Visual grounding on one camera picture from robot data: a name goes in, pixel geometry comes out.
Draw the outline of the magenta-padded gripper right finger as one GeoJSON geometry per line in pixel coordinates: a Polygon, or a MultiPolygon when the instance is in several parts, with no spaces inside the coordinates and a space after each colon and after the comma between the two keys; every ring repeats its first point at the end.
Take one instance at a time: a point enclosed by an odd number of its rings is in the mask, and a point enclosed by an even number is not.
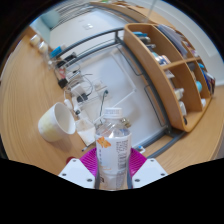
{"type": "Polygon", "coordinates": [[[127,186],[141,188],[167,176],[167,172],[155,158],[147,159],[140,152],[131,149],[128,162],[127,186]]]}

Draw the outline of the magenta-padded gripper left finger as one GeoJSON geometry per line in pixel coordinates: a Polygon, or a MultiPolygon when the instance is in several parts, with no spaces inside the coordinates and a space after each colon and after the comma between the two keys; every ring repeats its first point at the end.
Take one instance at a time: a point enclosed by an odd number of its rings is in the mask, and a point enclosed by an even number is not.
{"type": "Polygon", "coordinates": [[[89,150],[79,159],[71,158],[59,177],[84,188],[98,189],[100,177],[96,149],[89,150]]]}

